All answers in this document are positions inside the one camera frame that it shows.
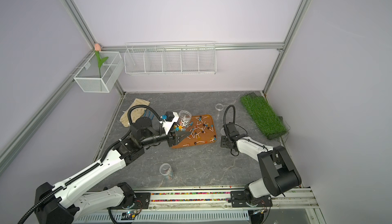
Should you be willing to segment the white mesh wall box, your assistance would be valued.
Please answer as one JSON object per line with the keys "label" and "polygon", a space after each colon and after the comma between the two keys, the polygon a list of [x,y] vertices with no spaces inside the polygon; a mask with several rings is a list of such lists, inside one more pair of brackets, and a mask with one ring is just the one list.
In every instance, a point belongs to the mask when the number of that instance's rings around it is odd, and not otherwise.
{"label": "white mesh wall box", "polygon": [[119,52],[95,52],[73,79],[85,93],[109,93],[123,71],[124,64]]}

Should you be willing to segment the clear plastic jar lid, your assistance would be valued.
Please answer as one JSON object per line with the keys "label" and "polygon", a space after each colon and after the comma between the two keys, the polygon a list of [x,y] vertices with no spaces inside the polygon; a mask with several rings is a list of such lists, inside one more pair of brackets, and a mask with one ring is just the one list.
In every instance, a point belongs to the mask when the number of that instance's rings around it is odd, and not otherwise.
{"label": "clear plastic jar lid", "polygon": [[226,129],[225,129],[225,128],[222,128],[222,129],[220,130],[220,133],[221,133],[222,136],[226,136]]}

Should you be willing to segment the green artificial grass mat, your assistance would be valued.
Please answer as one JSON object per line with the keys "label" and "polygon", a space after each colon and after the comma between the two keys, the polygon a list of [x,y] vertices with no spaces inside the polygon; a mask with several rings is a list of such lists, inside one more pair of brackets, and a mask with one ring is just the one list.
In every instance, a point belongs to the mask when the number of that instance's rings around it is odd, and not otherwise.
{"label": "green artificial grass mat", "polygon": [[263,96],[250,93],[240,98],[259,130],[268,140],[274,140],[288,133],[283,120],[275,113]]}

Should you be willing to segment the artificial pink tulip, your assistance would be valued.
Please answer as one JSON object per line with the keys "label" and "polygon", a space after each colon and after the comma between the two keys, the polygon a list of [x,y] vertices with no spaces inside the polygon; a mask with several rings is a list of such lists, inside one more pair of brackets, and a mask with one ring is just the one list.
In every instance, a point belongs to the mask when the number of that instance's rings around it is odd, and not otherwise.
{"label": "artificial pink tulip", "polygon": [[97,63],[98,63],[99,77],[101,78],[102,77],[101,67],[108,60],[108,57],[107,56],[105,56],[105,57],[100,56],[100,52],[102,51],[100,44],[95,43],[94,50],[95,50],[95,56],[97,58]]}

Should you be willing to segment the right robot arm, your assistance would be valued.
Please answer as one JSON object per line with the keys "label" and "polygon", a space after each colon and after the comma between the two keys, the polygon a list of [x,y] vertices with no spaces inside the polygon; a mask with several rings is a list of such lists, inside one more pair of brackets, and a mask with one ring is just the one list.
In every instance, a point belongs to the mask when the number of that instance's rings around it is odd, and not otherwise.
{"label": "right robot arm", "polygon": [[283,146],[268,146],[253,140],[247,134],[240,134],[235,123],[236,109],[229,105],[223,115],[224,135],[221,147],[230,149],[232,156],[245,154],[258,162],[261,178],[247,184],[242,191],[231,192],[228,200],[233,207],[264,207],[268,197],[284,195],[285,192],[299,187],[302,178],[288,151]]}

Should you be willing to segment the blue garden hand rake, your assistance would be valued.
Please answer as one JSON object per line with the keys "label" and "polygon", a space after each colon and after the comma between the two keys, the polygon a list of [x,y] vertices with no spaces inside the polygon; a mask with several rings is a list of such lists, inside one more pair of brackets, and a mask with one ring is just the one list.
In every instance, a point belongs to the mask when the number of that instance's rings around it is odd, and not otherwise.
{"label": "blue garden hand rake", "polygon": [[149,119],[151,119],[151,120],[153,120],[153,118],[155,117],[155,114],[152,113],[150,110],[146,110],[145,113],[144,113],[144,116],[149,118]]}

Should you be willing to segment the orange wooden tray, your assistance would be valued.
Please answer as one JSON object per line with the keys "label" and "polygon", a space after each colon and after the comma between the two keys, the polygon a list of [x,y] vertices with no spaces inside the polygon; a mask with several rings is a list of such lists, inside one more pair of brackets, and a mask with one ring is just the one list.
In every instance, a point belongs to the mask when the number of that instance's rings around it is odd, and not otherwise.
{"label": "orange wooden tray", "polygon": [[176,131],[191,132],[184,140],[171,148],[184,148],[196,145],[210,144],[217,141],[217,134],[212,116],[193,116],[187,126],[176,124]]}

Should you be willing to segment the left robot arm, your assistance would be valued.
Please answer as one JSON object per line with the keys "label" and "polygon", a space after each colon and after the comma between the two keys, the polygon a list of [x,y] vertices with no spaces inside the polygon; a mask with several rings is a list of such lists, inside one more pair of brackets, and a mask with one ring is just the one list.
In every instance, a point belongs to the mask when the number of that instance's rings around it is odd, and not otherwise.
{"label": "left robot arm", "polygon": [[129,130],[112,143],[90,166],[54,185],[48,182],[36,189],[34,205],[21,217],[20,224],[35,214],[41,224],[71,224],[85,215],[111,207],[130,207],[136,202],[133,189],[120,183],[110,189],[86,194],[94,185],[125,168],[145,152],[145,147],[167,142],[177,145],[191,133],[174,126],[176,112],[160,116],[148,105],[128,109]]}

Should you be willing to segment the clear jar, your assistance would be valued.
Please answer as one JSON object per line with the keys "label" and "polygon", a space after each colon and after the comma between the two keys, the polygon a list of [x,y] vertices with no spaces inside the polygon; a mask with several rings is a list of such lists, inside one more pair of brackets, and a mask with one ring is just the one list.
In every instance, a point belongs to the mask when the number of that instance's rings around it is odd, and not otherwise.
{"label": "clear jar", "polygon": [[181,110],[178,115],[179,119],[177,121],[177,129],[180,131],[184,131],[190,126],[192,114],[187,110]]}
{"label": "clear jar", "polygon": [[168,163],[164,163],[160,166],[159,172],[162,176],[166,177],[168,180],[172,180],[174,173],[172,167]]}

